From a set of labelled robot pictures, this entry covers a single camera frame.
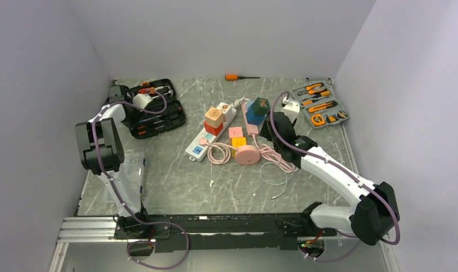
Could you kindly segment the black plastic tool case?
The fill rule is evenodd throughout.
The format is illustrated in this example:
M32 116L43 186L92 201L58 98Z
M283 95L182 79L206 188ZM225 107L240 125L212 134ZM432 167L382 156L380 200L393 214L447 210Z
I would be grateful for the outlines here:
M124 106L126 119L123 124L135 139L151 138L180 128L186 123L185 111L181 102L177 100L177 92L170 79L143 82L131 87L133 97L142 88L155 90L153 101L143 111Z

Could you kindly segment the grey plastic tool case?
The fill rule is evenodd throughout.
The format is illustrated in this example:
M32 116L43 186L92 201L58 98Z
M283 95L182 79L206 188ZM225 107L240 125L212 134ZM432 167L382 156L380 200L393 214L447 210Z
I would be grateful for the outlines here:
M335 98L331 80L309 80L307 85L290 91L301 112L314 129L340 124L350 119L342 102Z

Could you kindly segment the pink round plug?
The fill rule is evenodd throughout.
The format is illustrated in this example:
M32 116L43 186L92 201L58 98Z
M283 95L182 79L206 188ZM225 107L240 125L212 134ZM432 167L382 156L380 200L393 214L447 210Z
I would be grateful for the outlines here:
M209 143L209 140L208 140L207 138L202 137L202 138L200 138L200 139L198 140L198 144L199 144L200 146L209 146L210 143Z

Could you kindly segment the white multicolour power strip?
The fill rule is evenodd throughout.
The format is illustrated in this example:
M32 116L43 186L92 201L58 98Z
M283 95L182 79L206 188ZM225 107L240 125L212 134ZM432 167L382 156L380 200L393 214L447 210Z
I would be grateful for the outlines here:
M210 107L204 115L202 130L185 149L185 154L192 162L202 161L208 152L208 143L215 143L237 115L237 110L230 104L220 102L217 107Z

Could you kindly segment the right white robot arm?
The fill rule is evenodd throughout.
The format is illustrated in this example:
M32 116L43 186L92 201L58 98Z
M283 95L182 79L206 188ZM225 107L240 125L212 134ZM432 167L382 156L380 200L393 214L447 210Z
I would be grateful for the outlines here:
M331 228L348 231L349 236L367 245L400 242L400 213L394 188L389 183L376 184L339 163L315 141L296 134L292 121L283 112L269 112L261 136L273 143L283 160L315 175L349 204L348 207L310 205L305 211L307 216L300 221L305 234L314 235L322 228Z

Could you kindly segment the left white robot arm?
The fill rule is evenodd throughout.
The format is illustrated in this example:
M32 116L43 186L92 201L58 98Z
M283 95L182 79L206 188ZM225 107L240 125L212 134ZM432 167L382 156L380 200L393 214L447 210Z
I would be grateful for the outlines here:
M147 211L125 173L125 153L117 130L126 118L123 102L130 98L128 87L110 87L99 113L75 125L75 136L82 166L104 183L117 205L114 219L118 227L143 238L150 233L152 223L145 218Z

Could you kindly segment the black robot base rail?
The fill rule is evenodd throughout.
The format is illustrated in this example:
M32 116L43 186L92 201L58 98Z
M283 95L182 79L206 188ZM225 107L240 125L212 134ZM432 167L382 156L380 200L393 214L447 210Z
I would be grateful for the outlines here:
M151 225L113 218L116 240L150 240L156 253L177 250L278 248L296 250L307 241L336 236L318 228L307 214L150 215Z

